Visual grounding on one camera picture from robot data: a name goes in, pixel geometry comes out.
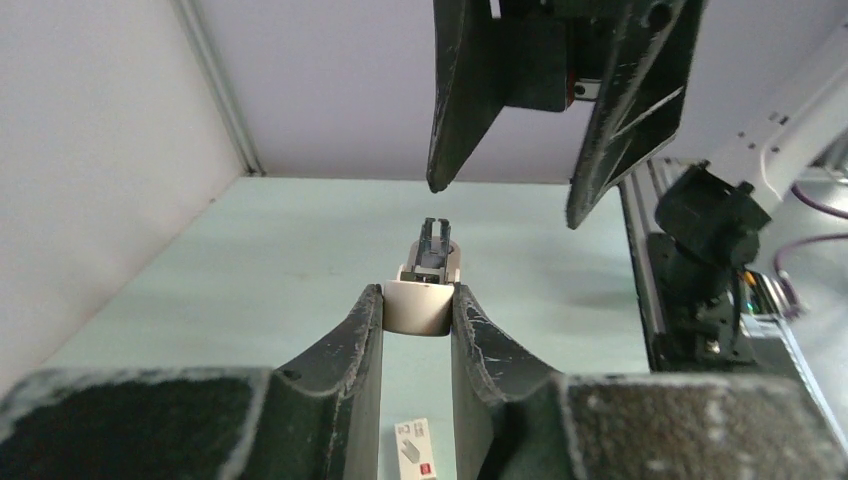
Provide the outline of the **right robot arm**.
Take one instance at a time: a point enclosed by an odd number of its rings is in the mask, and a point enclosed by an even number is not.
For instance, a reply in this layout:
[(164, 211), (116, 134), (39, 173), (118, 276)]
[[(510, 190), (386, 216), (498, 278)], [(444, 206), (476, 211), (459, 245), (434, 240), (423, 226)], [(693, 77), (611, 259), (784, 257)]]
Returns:
[[(593, 110), (566, 202), (577, 228), (600, 198), (671, 142), (682, 120), (702, 1), (437, 1), (426, 179), (445, 190), (507, 107)], [(644, 324), (660, 370), (750, 365), (744, 269), (806, 166), (847, 127), (839, 27), (771, 103), (656, 203), (645, 244), (660, 317)]]

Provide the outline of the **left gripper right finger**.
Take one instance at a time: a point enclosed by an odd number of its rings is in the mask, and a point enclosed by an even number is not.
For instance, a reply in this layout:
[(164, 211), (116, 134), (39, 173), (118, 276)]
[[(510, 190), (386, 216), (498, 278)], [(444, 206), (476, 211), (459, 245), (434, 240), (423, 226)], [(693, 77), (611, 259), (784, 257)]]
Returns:
[(750, 374), (567, 375), (452, 299), (460, 479), (843, 479), (847, 455), (793, 381)]

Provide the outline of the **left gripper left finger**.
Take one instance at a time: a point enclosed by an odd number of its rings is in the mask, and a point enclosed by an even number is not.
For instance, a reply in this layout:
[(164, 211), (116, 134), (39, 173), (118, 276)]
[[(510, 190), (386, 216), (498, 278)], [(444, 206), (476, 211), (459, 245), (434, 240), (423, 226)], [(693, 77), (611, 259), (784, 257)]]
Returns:
[(53, 368), (1, 402), (5, 479), (374, 479), (383, 294), (277, 368)]

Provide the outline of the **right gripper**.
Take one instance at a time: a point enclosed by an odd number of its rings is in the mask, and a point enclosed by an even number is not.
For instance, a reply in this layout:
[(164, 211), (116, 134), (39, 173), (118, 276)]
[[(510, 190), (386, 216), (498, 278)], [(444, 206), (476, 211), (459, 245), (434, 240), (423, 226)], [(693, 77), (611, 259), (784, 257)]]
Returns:
[(702, 1), (435, 1), (436, 97), (426, 179), (454, 181), (505, 107), (562, 112), (598, 80), (566, 202), (578, 228), (681, 123)]

